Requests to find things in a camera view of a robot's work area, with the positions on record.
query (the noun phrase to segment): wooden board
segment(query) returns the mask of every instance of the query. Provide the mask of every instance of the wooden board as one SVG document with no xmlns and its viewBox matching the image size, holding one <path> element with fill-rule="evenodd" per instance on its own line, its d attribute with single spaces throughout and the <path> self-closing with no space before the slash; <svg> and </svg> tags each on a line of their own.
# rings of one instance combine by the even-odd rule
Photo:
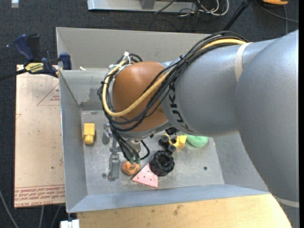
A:
<svg viewBox="0 0 304 228">
<path fill-rule="evenodd" d="M 291 228 L 271 194 L 77 214 L 81 228 Z"/>
</svg>

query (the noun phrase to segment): cable bundle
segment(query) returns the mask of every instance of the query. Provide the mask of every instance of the cable bundle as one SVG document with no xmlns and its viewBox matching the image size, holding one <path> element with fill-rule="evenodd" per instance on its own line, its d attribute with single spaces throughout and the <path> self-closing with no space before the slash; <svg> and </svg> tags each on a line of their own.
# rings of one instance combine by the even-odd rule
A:
<svg viewBox="0 0 304 228">
<path fill-rule="evenodd" d="M 118 60 L 115 65 L 111 65 L 111 69 L 105 75 L 105 78 L 102 81 L 102 86 L 100 87 L 97 93 L 102 101 L 104 114 L 109 120 L 113 137 L 119 143 L 124 157 L 128 161 L 134 162 L 134 158 L 135 161 L 139 161 L 140 159 L 142 160 L 143 158 L 146 158 L 148 156 L 147 154 L 146 156 L 141 158 L 138 152 L 130 144 L 128 144 L 127 141 L 122 137 L 121 133 L 129 132 L 133 130 L 134 128 L 139 126 L 145 118 L 152 115 L 154 111 L 158 108 L 158 106 L 161 104 L 161 102 L 165 99 L 167 94 L 169 93 L 170 91 L 169 86 L 179 78 L 179 76 L 184 72 L 184 70 L 186 70 L 195 59 L 219 47 L 239 45 L 247 42 L 248 41 L 246 39 L 243 39 L 238 34 L 230 31 L 218 32 L 200 40 L 196 45 L 194 45 L 191 48 L 191 50 L 188 53 L 186 53 L 183 56 L 180 56 L 180 59 L 177 62 L 163 69 L 152 80 L 152 82 L 144 90 L 142 95 L 127 109 L 121 112 L 115 112 L 113 110 L 112 101 L 109 94 L 109 86 L 116 77 L 120 68 L 132 63 L 132 60 L 130 59 L 131 54 L 129 54 L 129 58 L 128 56 L 125 55 L 124 57 L 120 58 L 120 60 Z M 131 112 L 134 108 L 136 108 L 152 91 L 155 91 L 155 93 L 149 100 L 146 108 L 136 117 L 132 119 L 126 119 L 124 116 L 129 112 Z M 157 106 L 154 106 L 156 101 L 159 100 L 161 97 L 162 99 L 157 104 Z M 118 117 L 121 118 L 120 121 L 115 120 L 115 118 Z M 119 127 L 120 125 L 126 125 L 126 124 L 133 124 L 133 125 L 127 128 Z M 142 140 L 141 142 L 149 152 L 146 144 Z M 129 153 L 131 159 L 127 158 L 126 152 Z"/>
</svg>

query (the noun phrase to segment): green sponge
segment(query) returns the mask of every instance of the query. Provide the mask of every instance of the green sponge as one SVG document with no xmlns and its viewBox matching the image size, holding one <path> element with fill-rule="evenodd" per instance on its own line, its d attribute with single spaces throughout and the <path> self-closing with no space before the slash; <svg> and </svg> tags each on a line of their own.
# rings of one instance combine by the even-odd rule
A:
<svg viewBox="0 0 304 228">
<path fill-rule="evenodd" d="M 193 147 L 203 147 L 208 143 L 209 137 L 205 136 L 193 136 L 189 134 L 185 134 L 187 136 L 187 141 L 193 146 Z"/>
</svg>

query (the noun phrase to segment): black carpet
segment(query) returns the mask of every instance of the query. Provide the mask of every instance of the black carpet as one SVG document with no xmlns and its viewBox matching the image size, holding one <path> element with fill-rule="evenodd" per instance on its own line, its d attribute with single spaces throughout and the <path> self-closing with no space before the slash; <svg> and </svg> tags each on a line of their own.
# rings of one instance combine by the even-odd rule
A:
<svg viewBox="0 0 304 228">
<path fill-rule="evenodd" d="M 176 15 L 148 12 L 88 11 L 87 0 L 19 0 L 19 8 L 11 8 L 11 0 L 0 0 L 0 76 L 13 73 L 16 64 L 25 62 L 13 46 L 21 34 L 41 35 L 42 52 L 50 58 L 57 56 L 56 27 L 124 29 L 141 31 L 177 31 L 211 34 L 221 31 L 244 0 L 229 0 L 229 12 L 215 18 L 202 15 L 201 19 L 180 19 Z M 271 9 L 285 17 L 283 8 Z M 299 0 L 286 5 L 287 16 L 299 19 Z M 288 22 L 287 32 L 298 29 L 298 23 Z M 275 17 L 255 2 L 241 14 L 230 30 L 250 41 L 278 38 L 286 33 L 284 19 Z M 41 207 L 13 208 L 14 144 L 15 144 L 15 78 L 0 82 L 0 190 L 20 228 L 38 227 Z M 46 206 L 42 227 L 49 228 L 58 206 Z M 67 219 L 61 208 L 57 222 Z M 0 202 L 0 227 L 14 227 Z"/>
</svg>

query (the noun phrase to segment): yellow block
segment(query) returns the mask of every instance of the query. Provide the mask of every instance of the yellow block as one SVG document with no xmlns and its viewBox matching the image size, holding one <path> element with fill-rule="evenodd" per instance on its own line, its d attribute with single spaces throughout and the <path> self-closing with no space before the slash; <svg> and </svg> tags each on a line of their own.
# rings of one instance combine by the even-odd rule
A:
<svg viewBox="0 0 304 228">
<path fill-rule="evenodd" d="M 86 144 L 92 144 L 94 142 L 95 135 L 95 123 L 84 124 L 84 140 Z"/>
<path fill-rule="evenodd" d="M 176 143 L 174 144 L 174 146 L 176 148 L 182 149 L 185 146 L 186 140 L 187 140 L 186 135 L 179 135 L 176 137 Z"/>
</svg>

